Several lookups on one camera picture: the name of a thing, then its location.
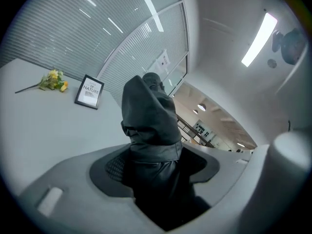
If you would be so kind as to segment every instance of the window blind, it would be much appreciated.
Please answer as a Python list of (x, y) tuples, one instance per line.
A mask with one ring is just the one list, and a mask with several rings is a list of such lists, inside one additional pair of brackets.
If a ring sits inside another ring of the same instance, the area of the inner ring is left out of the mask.
[[(158, 12), (179, 0), (151, 1)], [(20, 58), (80, 80), (96, 77), (110, 53), (150, 16), (145, 0), (28, 0), (1, 44), (0, 67)], [(177, 50), (169, 51), (175, 61)], [(146, 67), (147, 59), (142, 62)]]
[(167, 51), (170, 65), (167, 71), (159, 73), (162, 81), (188, 51), (182, 4), (161, 13), (159, 20), (163, 31), (160, 31), (155, 19), (138, 28), (99, 77), (105, 83), (104, 89), (112, 94), (119, 105), (124, 84), (136, 75), (143, 76), (150, 72), (153, 63), (164, 50)]

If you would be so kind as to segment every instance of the ceiling lamp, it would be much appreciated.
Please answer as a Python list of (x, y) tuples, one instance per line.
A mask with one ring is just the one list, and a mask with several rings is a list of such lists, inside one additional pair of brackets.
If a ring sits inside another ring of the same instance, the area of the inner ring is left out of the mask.
[(269, 13), (266, 13), (261, 24), (261, 27), (253, 40), (252, 45), (250, 46), (247, 54), (242, 60), (242, 63), (248, 67), (251, 62), (259, 54), (260, 50), (263, 48), (270, 35), (272, 34), (275, 26), (277, 24), (277, 19), (271, 16)]
[(201, 104), (198, 104), (197, 106), (199, 107), (200, 110), (202, 110), (202, 111), (204, 111), (204, 112), (206, 111), (206, 106), (205, 106), (205, 104), (201, 103)]

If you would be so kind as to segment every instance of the white wall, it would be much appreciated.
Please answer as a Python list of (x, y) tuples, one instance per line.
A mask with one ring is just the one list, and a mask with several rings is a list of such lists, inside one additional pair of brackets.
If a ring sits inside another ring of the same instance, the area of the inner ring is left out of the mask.
[(189, 110), (187, 107), (182, 105), (179, 101), (173, 98), (175, 102), (175, 112), (179, 115), (182, 119), (184, 119), (189, 125), (192, 127), (198, 122), (199, 118), (197, 115)]
[(189, 54), (188, 54), (188, 72), (198, 66), (199, 62), (199, 7), (198, 0), (183, 0), (184, 12), (187, 18), (188, 36), (189, 36)]
[(62, 160), (130, 142), (120, 126), (121, 109), (107, 91), (98, 110), (74, 104), (81, 82), (67, 77), (64, 93), (14, 94), (48, 72), (20, 59), (0, 69), (0, 162), (15, 195)]
[(279, 133), (257, 98), (240, 98), (225, 90), (222, 84), (209, 76), (206, 62), (203, 61), (194, 72), (188, 74), (185, 81), (229, 113), (257, 145), (270, 143)]

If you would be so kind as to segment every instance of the black hood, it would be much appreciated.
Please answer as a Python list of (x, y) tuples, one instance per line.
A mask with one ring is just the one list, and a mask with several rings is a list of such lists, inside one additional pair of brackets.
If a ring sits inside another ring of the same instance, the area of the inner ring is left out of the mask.
[(122, 128), (132, 142), (172, 145), (181, 141), (176, 108), (155, 73), (133, 77), (123, 88)]

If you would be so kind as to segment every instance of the white surface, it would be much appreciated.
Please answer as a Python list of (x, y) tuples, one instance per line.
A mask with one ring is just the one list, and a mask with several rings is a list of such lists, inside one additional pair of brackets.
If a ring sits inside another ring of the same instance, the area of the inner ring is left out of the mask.
[(205, 214), (175, 229), (175, 234), (236, 234), (240, 214), (251, 198), (259, 181), (269, 145), (257, 147), (248, 165), (229, 192)]
[(0, 69), (1, 168), (15, 195), (62, 160), (130, 142), (120, 126), (121, 109), (107, 91), (98, 110), (74, 104), (81, 82), (66, 77), (64, 93), (14, 94), (48, 72), (20, 59)]
[(53, 187), (50, 189), (47, 195), (40, 202), (37, 208), (38, 211), (46, 217), (49, 217), (62, 194), (63, 191), (60, 188)]
[(188, 37), (189, 37), (189, 55), (188, 72), (194, 70), (199, 63), (199, 5), (197, 0), (183, 0), (184, 12), (187, 18)]
[(289, 114), (291, 128), (312, 125), (311, 62), (311, 48), (307, 45), (297, 65), (277, 92), (277, 97)]
[(274, 140), (272, 147), (285, 160), (309, 173), (312, 156), (311, 136), (298, 131), (283, 133)]
[[(274, 93), (291, 72), (269, 40), (249, 68), (241, 60), (263, 21), (264, 8), (283, 34), (300, 26), (280, 0), (184, 0), (190, 37), (191, 71), (185, 80), (203, 91), (248, 132), (257, 145), (287, 130), (287, 115)], [(268, 59), (277, 67), (269, 68)]]

